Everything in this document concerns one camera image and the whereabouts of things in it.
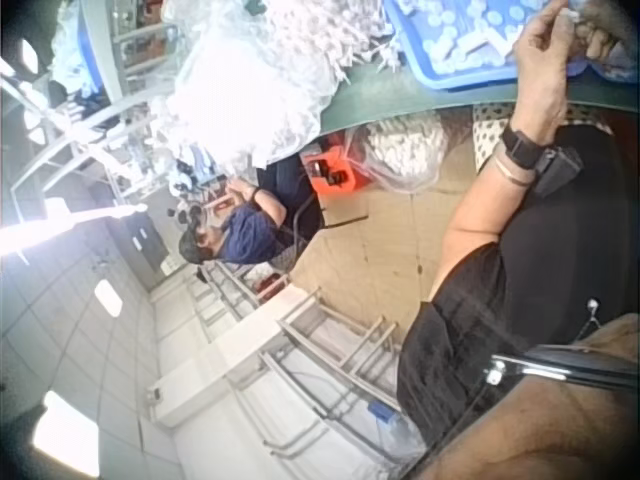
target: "tiled floor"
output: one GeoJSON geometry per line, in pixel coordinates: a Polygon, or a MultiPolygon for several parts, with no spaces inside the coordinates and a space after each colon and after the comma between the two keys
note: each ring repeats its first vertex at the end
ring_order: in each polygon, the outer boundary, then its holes
{"type": "Polygon", "coordinates": [[[363,324],[380,315],[399,324],[398,340],[428,295],[441,239],[454,209],[475,177],[473,143],[444,160],[441,179],[428,192],[401,195],[369,188],[324,197],[327,224],[369,215],[360,223],[320,232],[292,272],[307,291],[363,324]]]}

